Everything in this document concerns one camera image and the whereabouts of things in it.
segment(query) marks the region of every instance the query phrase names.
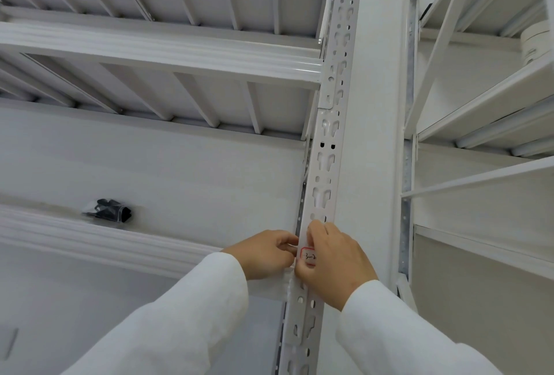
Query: white long-sleeve shirt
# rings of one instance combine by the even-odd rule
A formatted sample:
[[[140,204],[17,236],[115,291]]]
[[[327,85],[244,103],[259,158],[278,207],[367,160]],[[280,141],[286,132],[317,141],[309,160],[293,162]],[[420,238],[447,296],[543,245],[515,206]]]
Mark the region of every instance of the white long-sleeve shirt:
[[[63,375],[203,375],[248,308],[238,261],[208,255],[157,301],[128,316]],[[342,310],[337,340],[364,374],[500,374],[455,344],[379,281]]]

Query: white bucket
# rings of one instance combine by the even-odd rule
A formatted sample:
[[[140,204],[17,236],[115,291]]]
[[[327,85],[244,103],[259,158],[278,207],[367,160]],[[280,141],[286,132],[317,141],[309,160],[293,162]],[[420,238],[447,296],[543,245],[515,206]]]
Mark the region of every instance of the white bucket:
[[[550,26],[547,20],[531,25],[521,33],[523,66],[545,55],[551,48]]]

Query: person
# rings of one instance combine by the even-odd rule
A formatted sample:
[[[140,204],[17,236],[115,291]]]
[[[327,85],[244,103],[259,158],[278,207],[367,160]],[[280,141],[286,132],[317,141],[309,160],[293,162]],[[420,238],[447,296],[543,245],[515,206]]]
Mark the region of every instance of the person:
[[[341,311],[337,341],[364,374],[500,374],[479,352],[455,344],[378,281],[356,241],[314,220],[314,267],[295,274]],[[298,238],[266,230],[205,257],[163,294],[128,316],[63,375],[204,374],[248,307],[247,280],[293,265]]]

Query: white perforated upright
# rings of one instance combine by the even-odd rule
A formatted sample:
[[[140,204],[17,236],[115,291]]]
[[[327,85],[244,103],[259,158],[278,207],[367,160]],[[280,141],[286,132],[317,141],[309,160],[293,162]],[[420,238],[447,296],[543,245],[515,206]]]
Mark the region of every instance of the white perforated upright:
[[[314,140],[300,222],[301,248],[314,219],[333,221],[346,122],[350,73],[360,0],[334,0],[323,61]],[[289,285],[279,375],[314,375],[319,354],[323,301],[297,279]]]

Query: hand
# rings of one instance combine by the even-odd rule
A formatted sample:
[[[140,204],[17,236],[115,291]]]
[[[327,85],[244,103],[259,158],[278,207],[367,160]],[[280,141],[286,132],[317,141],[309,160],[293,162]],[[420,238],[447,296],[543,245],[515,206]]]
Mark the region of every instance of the hand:
[[[265,279],[291,267],[296,257],[298,237],[285,230],[265,230],[223,249],[243,268],[246,280]]]
[[[313,220],[308,226],[308,245],[316,252],[315,267],[296,262],[295,274],[321,299],[342,311],[350,295],[365,282],[378,280],[360,245],[332,223]]]

